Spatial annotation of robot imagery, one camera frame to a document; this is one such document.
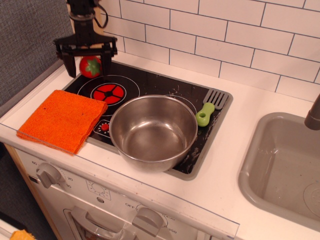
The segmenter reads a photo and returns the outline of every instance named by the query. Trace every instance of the spatula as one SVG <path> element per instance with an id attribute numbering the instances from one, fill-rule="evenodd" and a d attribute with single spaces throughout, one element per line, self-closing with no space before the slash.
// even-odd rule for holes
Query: spatula
<path id="1" fill-rule="evenodd" d="M 199 127 L 209 124 L 211 114 L 216 110 L 221 110 L 228 98 L 228 93 L 214 88 L 209 89 L 203 99 L 202 109 L 195 115 Z"/>

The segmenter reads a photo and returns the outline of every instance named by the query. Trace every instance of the robotic arm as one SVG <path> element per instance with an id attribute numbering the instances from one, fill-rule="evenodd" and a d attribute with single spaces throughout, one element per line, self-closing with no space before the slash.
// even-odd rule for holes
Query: robotic arm
<path id="1" fill-rule="evenodd" d="M 115 37 L 103 36 L 94 31 L 93 20 L 100 28 L 104 28 L 108 23 L 106 10 L 98 3 L 100 0 L 67 0 L 70 5 L 69 16 L 74 22 L 74 34 L 71 36 L 55 39 L 53 42 L 56 47 L 58 58 L 63 60 L 68 74 L 76 77 L 77 56 L 100 56 L 102 74 L 108 75 L 111 67 L 111 58 L 117 54 Z M 103 26 L 96 19 L 94 8 L 98 7 L 106 14 Z M 102 44 L 101 48 L 90 48 L 91 45 Z"/>

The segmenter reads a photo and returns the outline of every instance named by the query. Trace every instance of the oven knob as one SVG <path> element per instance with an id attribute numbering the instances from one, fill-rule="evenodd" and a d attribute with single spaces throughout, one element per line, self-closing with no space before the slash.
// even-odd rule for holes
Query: oven knob
<path id="1" fill-rule="evenodd" d="M 102 124 L 101 130 L 104 131 L 104 132 L 108 131 L 109 130 L 109 124 L 108 123 Z"/>
<path id="2" fill-rule="evenodd" d="M 36 169 L 36 175 L 46 189 L 52 184 L 57 184 L 61 178 L 61 173 L 54 166 L 45 162 Z"/>
<path id="3" fill-rule="evenodd" d="M 164 223 L 163 218 L 158 213 L 146 207 L 140 208 L 132 221 L 133 226 L 153 237 L 157 236 Z"/>

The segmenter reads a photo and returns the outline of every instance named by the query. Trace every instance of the oven handle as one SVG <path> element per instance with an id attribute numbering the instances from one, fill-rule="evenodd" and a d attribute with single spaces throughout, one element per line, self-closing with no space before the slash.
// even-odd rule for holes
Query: oven handle
<path id="1" fill-rule="evenodd" d="M 137 236 L 125 229 L 121 229 L 119 232 L 111 232 L 105 230 L 87 219 L 88 212 L 80 207 L 75 206 L 71 211 L 73 219 L 89 233 L 97 236 L 102 240 L 138 240 Z"/>

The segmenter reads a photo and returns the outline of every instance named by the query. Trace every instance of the stainless steel bowl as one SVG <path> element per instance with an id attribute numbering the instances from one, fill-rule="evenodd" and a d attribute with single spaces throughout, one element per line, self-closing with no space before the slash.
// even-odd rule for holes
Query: stainless steel bowl
<path id="1" fill-rule="evenodd" d="M 194 143 L 195 114 L 181 101 L 163 95 L 134 98 L 113 114 L 110 137 L 136 169 L 163 172 L 184 159 Z"/>

